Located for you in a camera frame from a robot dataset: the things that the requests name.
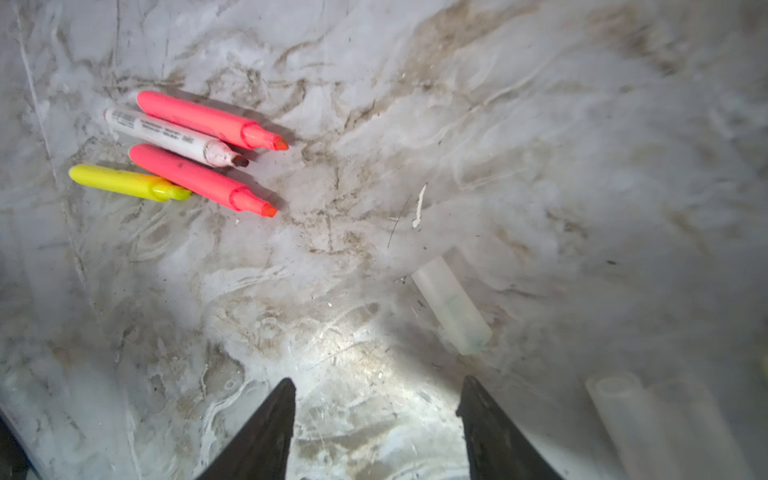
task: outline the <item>pink highlighter barrel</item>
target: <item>pink highlighter barrel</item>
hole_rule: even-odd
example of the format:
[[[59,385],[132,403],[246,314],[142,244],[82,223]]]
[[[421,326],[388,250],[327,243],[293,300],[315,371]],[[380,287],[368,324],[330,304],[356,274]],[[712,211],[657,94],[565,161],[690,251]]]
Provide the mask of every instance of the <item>pink highlighter barrel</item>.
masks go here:
[[[258,147],[288,150],[288,144],[281,136],[264,130],[249,118],[152,90],[139,93],[136,103],[148,115],[218,137],[228,144],[248,150]]]
[[[248,210],[262,217],[274,217],[277,213],[275,207],[254,195],[246,184],[161,148],[136,145],[128,155],[139,167],[236,212]]]

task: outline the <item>yellow highlighter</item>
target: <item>yellow highlighter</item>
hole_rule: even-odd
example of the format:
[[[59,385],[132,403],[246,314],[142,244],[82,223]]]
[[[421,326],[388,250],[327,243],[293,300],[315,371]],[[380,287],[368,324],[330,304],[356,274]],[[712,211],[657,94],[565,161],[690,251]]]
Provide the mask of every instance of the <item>yellow highlighter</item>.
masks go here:
[[[96,165],[75,165],[69,169],[69,177],[86,187],[109,190],[133,197],[164,202],[169,198],[186,200],[192,192],[174,185],[162,177],[137,174],[125,170],[112,170]]]

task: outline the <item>white debris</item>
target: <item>white debris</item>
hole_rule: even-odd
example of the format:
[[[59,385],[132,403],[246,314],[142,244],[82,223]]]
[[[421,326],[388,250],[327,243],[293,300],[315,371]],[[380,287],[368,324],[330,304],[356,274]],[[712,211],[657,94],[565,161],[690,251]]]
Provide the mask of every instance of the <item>white debris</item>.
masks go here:
[[[416,228],[422,222],[422,204],[424,203],[424,192],[427,189],[427,184],[424,184],[422,191],[419,192],[419,204],[416,205],[416,220],[411,223],[412,228]]]

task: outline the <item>white marker barrel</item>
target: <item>white marker barrel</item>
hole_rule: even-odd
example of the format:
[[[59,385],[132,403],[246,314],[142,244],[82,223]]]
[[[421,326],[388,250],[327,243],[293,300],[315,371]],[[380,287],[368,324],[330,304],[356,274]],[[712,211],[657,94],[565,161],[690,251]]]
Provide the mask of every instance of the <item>white marker barrel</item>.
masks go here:
[[[247,160],[218,138],[150,117],[139,111],[112,107],[105,111],[104,118],[116,131],[211,167],[248,165]]]

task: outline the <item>marble surface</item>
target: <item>marble surface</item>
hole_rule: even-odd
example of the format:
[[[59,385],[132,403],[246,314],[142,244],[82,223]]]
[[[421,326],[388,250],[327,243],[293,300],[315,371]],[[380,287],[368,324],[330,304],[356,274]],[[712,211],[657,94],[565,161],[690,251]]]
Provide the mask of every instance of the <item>marble surface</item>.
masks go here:
[[[599,369],[699,377],[768,469],[765,2],[0,12],[0,405],[42,478],[193,478],[285,376],[289,478],[466,478],[467,374],[564,478],[623,478]],[[73,184],[133,168],[101,112],[148,88],[284,134],[227,172],[280,213]],[[410,280],[439,254],[481,355]]]

